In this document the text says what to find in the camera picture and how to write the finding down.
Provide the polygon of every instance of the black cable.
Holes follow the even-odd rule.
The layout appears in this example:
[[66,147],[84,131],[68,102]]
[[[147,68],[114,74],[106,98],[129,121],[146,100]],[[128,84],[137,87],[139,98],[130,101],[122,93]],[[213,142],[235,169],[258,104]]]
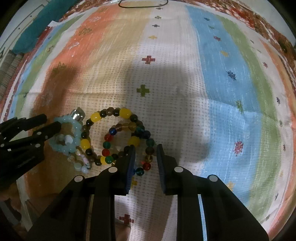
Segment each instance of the black cable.
[[120,3],[124,1],[124,0],[121,0],[119,3],[118,3],[118,6],[119,7],[122,7],[122,8],[144,8],[144,7],[162,7],[164,5],[167,5],[168,4],[168,0],[166,0],[166,3],[165,4],[162,4],[162,5],[157,5],[157,6],[142,6],[142,7],[124,7],[124,6],[121,6]]

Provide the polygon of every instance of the bedsheet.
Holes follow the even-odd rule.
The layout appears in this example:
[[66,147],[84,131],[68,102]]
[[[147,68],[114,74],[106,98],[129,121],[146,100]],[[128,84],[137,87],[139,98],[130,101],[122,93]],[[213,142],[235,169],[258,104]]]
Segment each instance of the bedsheet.
[[[270,41],[232,16],[176,1],[139,9],[104,4],[49,25],[15,78],[0,121],[45,113],[52,122],[76,107],[87,117],[127,107],[180,166],[219,176],[272,239],[296,205],[293,83]],[[117,122],[93,125],[96,153]],[[127,140],[121,133],[115,146]],[[48,145],[45,152],[18,182],[23,202],[61,191],[78,174],[61,153]],[[85,176],[105,168],[94,165]],[[154,157],[149,172],[134,176],[130,194],[116,197],[115,217],[130,216],[130,240],[174,240],[176,204],[161,192]]]

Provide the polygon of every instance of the dark blue snowflake print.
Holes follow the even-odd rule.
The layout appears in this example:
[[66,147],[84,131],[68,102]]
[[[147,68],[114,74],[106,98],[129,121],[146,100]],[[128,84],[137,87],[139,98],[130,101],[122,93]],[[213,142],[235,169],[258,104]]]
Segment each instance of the dark blue snowflake print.
[[232,78],[233,80],[236,80],[235,74],[233,72],[231,72],[230,70],[226,72],[230,78]]

